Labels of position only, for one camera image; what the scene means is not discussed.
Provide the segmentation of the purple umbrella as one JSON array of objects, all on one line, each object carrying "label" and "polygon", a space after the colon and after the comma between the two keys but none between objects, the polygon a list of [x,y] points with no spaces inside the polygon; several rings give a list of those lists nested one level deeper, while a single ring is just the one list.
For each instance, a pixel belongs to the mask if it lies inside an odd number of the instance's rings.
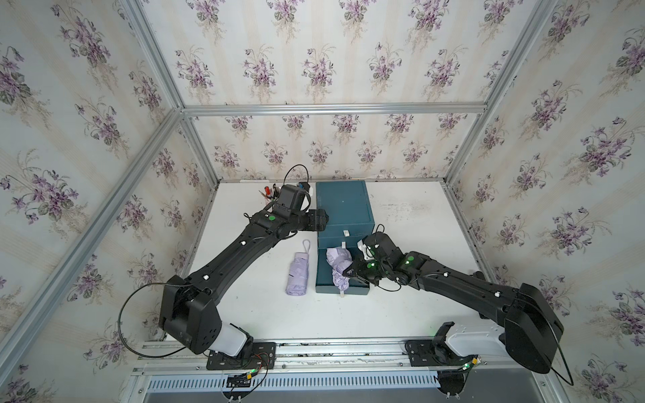
[{"label": "purple umbrella", "polygon": [[303,240],[302,247],[302,251],[294,254],[289,266],[286,294],[290,297],[303,297],[307,293],[311,242]]},{"label": "purple umbrella", "polygon": [[349,289],[349,277],[344,276],[344,271],[352,264],[352,256],[349,250],[345,248],[329,248],[326,251],[326,260],[332,268],[332,279],[334,285],[338,288],[339,293],[344,293]]}]

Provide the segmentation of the teal drawer cabinet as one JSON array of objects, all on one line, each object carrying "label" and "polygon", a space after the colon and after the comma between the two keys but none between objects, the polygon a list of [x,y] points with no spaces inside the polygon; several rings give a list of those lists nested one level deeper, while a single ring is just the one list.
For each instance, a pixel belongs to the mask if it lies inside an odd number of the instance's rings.
[{"label": "teal drawer cabinet", "polygon": [[315,186],[316,206],[326,211],[326,229],[317,235],[318,294],[341,294],[334,284],[333,268],[327,250],[343,247],[351,258],[361,256],[357,243],[375,228],[370,196],[364,181],[326,181]]}]

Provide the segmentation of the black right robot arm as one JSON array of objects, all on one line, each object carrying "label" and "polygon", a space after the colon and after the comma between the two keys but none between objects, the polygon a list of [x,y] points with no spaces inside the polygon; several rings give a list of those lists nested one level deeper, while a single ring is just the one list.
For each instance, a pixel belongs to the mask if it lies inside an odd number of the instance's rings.
[{"label": "black right robot arm", "polygon": [[535,286],[498,285],[417,251],[404,253],[383,232],[364,237],[359,250],[360,255],[343,269],[342,276],[375,286],[386,278],[478,312],[503,328],[502,345],[510,358],[534,373],[555,372],[556,355],[564,357],[560,346],[564,325]]}]

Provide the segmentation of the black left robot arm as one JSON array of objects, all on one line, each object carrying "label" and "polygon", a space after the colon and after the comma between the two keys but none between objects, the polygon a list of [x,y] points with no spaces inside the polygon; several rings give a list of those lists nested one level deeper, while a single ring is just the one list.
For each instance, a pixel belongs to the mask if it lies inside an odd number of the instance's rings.
[{"label": "black left robot arm", "polygon": [[322,232],[329,222],[323,209],[311,208],[307,182],[285,184],[279,196],[248,215],[241,234],[219,255],[187,277],[174,275],[163,287],[158,326],[183,349],[234,358],[250,353],[251,336],[225,325],[218,304],[238,278],[263,254],[299,232]]}]

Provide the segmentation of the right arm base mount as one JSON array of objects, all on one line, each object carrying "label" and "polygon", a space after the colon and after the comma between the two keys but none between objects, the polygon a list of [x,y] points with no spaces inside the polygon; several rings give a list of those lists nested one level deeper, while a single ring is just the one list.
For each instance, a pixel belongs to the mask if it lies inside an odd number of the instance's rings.
[{"label": "right arm base mount", "polygon": [[460,356],[447,344],[448,331],[454,322],[444,322],[432,339],[408,340],[404,348],[411,367],[448,366],[468,370],[480,363],[476,354]]}]

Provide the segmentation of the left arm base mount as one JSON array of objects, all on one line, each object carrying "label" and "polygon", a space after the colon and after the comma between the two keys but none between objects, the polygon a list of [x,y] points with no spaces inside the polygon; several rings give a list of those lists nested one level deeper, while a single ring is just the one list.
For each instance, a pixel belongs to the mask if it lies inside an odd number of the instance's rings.
[{"label": "left arm base mount", "polygon": [[275,367],[276,347],[277,344],[274,342],[247,342],[236,356],[210,350],[206,369],[273,369]]}]

